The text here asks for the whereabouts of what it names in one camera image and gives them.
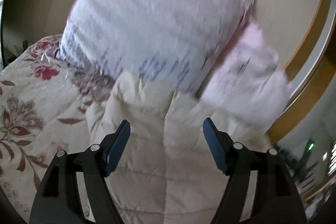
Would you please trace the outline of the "small pink floral pillow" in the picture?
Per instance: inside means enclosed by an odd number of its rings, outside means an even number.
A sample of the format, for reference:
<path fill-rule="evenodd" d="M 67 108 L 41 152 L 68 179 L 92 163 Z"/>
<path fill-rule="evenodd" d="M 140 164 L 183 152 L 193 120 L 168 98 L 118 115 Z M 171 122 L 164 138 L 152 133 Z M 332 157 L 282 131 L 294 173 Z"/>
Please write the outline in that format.
<path fill-rule="evenodd" d="M 280 67 L 278 53 L 251 20 L 224 48 L 200 99 L 267 130 L 284 111 L 290 95 L 291 83 Z"/>

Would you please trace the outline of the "beige quilted down jacket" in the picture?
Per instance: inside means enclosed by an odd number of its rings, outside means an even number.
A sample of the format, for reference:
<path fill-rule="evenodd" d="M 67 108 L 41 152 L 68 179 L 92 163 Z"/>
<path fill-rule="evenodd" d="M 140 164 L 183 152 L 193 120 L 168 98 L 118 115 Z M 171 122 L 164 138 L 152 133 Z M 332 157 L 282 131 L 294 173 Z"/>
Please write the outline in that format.
<path fill-rule="evenodd" d="M 210 223 L 228 177 L 217 169 L 203 135 L 211 118 L 217 128 L 251 150 L 270 147 L 259 128 L 183 92 L 124 73 L 117 81 L 89 81 L 86 112 L 92 143 L 131 125 L 125 151 L 107 186 L 125 223 Z"/>

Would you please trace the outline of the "floral bed quilt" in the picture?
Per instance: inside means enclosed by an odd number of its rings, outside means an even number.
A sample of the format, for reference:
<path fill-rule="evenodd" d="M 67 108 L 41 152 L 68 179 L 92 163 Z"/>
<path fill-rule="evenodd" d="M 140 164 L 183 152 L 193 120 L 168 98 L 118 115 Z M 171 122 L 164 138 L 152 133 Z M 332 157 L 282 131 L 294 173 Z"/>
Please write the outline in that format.
<path fill-rule="evenodd" d="M 114 85 L 58 60 L 60 40 L 40 39 L 1 72 L 1 189 L 25 221 L 56 152 L 89 147 L 88 109 Z"/>

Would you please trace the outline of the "large floral pink pillow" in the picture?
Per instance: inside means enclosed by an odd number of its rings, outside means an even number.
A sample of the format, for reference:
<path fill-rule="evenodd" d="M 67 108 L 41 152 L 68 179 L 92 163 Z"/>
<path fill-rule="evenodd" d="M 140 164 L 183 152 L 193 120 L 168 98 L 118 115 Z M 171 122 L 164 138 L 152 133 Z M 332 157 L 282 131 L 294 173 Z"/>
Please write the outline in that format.
<path fill-rule="evenodd" d="M 76 0 L 57 57 L 195 94 L 254 0 Z"/>

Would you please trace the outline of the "wooden headboard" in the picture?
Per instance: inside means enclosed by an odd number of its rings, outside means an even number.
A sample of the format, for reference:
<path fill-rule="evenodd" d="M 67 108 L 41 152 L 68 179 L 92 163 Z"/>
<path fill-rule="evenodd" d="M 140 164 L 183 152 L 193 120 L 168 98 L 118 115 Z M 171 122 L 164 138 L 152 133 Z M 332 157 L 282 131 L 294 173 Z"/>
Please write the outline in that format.
<path fill-rule="evenodd" d="M 284 139 L 311 112 L 335 75 L 325 57 L 335 30 L 335 0 L 319 0 L 315 15 L 295 54 L 285 67 L 294 91 L 284 112 L 267 131 L 272 143 Z"/>

